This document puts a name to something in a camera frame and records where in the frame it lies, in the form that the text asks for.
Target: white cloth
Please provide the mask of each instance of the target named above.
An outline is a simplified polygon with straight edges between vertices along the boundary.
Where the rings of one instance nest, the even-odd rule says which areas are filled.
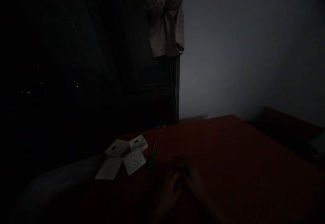
[[[150,14],[150,45],[154,57],[184,51],[183,0],[144,0]]]

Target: hand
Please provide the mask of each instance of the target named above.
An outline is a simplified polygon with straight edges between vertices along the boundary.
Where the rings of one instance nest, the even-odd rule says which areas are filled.
[[[184,170],[181,171],[181,176],[183,177],[186,186],[199,201],[203,201],[207,196],[207,192],[201,180],[199,170],[188,162],[183,162],[178,165],[178,167],[182,166],[185,166],[187,168],[190,175],[189,177]]]
[[[152,216],[152,222],[159,222],[163,216],[175,205],[181,190],[180,183],[178,188],[174,191],[175,181],[179,177],[179,172],[169,172],[162,187],[162,192],[158,198],[158,202]]]

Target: red tablecloth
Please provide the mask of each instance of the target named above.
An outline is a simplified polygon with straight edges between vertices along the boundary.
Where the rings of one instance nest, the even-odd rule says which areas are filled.
[[[143,151],[147,161],[157,140],[154,174],[146,175],[146,163],[128,176],[122,163],[115,180],[90,181],[73,223],[141,221],[152,208],[163,174],[180,159],[197,165],[209,193],[232,223],[299,221],[323,194],[322,171],[234,115],[116,138],[131,140],[140,134],[149,145]],[[183,189],[165,222],[200,223],[204,214]]]

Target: table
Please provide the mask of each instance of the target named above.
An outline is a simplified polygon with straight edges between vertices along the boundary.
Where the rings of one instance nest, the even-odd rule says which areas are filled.
[[[323,196],[322,171],[235,115],[116,138],[131,140],[140,134],[148,142],[143,151],[147,161],[157,139],[154,174],[146,175],[146,163],[128,176],[122,164],[115,180],[91,180],[73,223],[139,222],[150,212],[163,174],[181,159],[197,165],[209,193],[232,223],[300,221]],[[184,189],[164,221],[201,223],[205,219]]]

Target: electrical outlet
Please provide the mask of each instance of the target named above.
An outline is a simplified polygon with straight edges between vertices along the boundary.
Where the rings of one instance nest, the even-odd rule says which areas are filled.
[[[105,154],[109,157],[121,157],[128,146],[128,141],[116,139],[105,151]]]
[[[136,148],[134,151],[123,157],[123,162],[126,171],[130,176],[146,163],[146,159],[144,158],[140,148]]]
[[[144,151],[148,148],[148,143],[145,138],[141,135],[137,136],[136,138],[129,141],[130,149],[133,151],[136,148],[140,148],[141,151]]]

